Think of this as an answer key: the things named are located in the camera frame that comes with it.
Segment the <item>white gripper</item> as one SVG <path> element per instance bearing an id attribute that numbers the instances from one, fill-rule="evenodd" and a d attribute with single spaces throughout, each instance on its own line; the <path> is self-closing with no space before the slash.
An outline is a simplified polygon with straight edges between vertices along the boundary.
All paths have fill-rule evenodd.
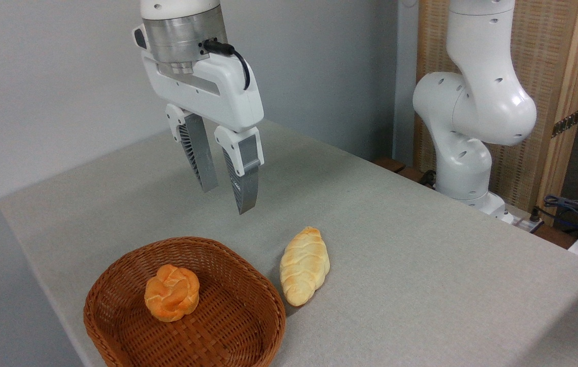
<path id="1" fill-rule="evenodd" d="M 196 42 L 203 60 L 192 73 L 174 73 L 157 61 L 145 27 L 133 30 L 149 82 L 158 96 L 171 103 L 165 113 L 174 139 L 181 144 L 204 192 L 217 187 L 216 170 L 203 118 L 216 122 L 231 187 L 241 215 L 256 206 L 259 167 L 265 158 L 257 125 L 264 118 L 251 66 L 230 44 L 217 38 Z"/>

